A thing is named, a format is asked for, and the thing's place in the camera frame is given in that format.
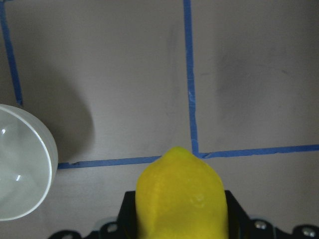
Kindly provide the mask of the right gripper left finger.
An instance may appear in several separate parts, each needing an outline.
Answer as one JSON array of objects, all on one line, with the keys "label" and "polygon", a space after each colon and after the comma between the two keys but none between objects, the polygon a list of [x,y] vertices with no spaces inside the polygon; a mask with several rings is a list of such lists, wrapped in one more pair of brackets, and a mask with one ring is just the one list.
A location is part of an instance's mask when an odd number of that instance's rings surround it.
[{"label": "right gripper left finger", "polygon": [[138,223],[136,213],[135,191],[127,191],[117,217],[119,239],[137,239]]}]

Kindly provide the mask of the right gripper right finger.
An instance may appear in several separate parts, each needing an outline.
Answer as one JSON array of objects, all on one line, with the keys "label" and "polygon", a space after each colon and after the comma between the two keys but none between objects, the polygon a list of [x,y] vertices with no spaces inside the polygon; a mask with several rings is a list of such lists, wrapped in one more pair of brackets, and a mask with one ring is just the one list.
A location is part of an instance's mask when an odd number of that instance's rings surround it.
[{"label": "right gripper right finger", "polygon": [[251,219],[229,190],[225,190],[225,196],[228,209],[229,238],[249,239],[251,235]]}]

